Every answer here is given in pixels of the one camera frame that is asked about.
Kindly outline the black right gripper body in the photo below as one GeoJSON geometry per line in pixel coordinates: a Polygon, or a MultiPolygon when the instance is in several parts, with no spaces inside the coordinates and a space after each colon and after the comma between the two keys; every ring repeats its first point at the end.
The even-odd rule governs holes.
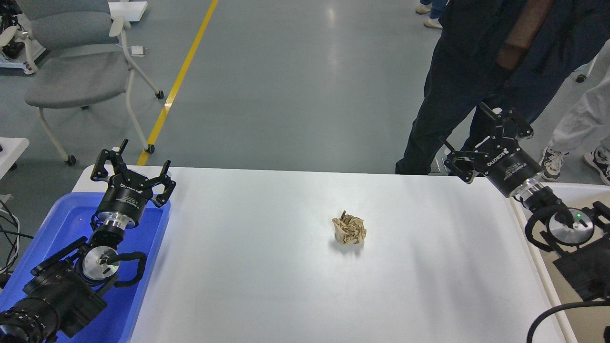
{"type": "Polygon", "coordinates": [[[483,174],[506,198],[521,194],[523,189],[542,180],[542,167],[517,145],[481,145],[477,152],[477,171],[483,174]]]}

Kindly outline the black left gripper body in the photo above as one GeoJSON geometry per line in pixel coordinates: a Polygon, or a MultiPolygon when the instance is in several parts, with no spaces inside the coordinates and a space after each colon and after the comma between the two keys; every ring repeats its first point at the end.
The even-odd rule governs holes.
{"type": "Polygon", "coordinates": [[[108,180],[107,191],[96,209],[97,220],[122,217],[126,224],[123,228],[139,226],[148,200],[152,197],[150,187],[141,186],[148,177],[139,173],[115,174],[108,180]]]}

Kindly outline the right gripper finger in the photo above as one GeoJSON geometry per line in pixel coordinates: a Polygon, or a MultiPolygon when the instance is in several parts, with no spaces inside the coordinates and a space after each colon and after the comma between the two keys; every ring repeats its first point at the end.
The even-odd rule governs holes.
{"type": "Polygon", "coordinates": [[[493,122],[493,128],[488,135],[488,139],[478,145],[480,150],[499,151],[505,146],[516,145],[518,141],[529,139],[534,134],[531,124],[512,107],[503,110],[500,107],[491,108],[480,102],[478,108],[493,122]]]}
{"type": "Polygon", "coordinates": [[[486,153],[481,151],[458,151],[445,138],[440,141],[449,149],[444,166],[448,169],[449,176],[457,176],[463,182],[471,184],[477,177],[486,177],[486,172],[477,165],[486,159],[486,153]]]}

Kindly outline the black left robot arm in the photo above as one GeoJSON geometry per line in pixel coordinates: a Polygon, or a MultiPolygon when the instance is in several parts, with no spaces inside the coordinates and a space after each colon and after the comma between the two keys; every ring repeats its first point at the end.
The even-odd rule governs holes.
{"type": "Polygon", "coordinates": [[[176,187],[167,160],[148,178],[128,169],[122,153],[101,150],[91,172],[93,182],[108,187],[91,217],[90,237],[80,237],[33,267],[25,297],[1,313],[3,343],[54,343],[58,332],[73,337],[107,307],[103,295],[112,287],[130,287],[144,276],[144,252],[119,252],[126,230],[139,226],[145,206],[165,206],[176,187]]]}

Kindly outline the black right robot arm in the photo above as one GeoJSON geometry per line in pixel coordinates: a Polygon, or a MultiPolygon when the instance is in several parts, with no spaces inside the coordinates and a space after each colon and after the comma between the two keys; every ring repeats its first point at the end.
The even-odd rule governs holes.
{"type": "Polygon", "coordinates": [[[538,315],[526,341],[547,317],[560,311],[609,305],[609,208],[600,201],[589,208],[571,208],[542,185],[543,169],[519,141],[533,134],[530,124],[513,108],[504,111],[478,104],[494,126],[472,150],[458,151],[446,140],[445,167],[465,183],[481,175],[506,198],[514,198],[530,213],[526,239],[541,251],[554,252],[555,267],[577,293],[580,302],[560,304],[538,315]]]}

